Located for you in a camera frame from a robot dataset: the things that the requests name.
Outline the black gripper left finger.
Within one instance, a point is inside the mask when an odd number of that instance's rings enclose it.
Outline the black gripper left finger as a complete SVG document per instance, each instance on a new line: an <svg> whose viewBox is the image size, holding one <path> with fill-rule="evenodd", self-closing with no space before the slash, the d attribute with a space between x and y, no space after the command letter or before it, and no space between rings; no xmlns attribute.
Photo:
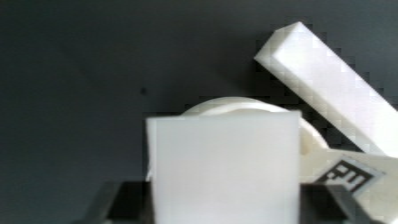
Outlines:
<svg viewBox="0 0 398 224"><path fill-rule="evenodd" d="M107 182L84 217L73 224L151 224L151 187L146 181Z"/></svg>

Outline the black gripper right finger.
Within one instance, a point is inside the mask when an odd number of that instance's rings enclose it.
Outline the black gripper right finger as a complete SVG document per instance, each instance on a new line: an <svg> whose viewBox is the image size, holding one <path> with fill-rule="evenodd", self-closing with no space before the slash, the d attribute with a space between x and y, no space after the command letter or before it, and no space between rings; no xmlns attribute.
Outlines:
<svg viewBox="0 0 398 224"><path fill-rule="evenodd" d="M341 185L301 185L299 224L381 224Z"/></svg>

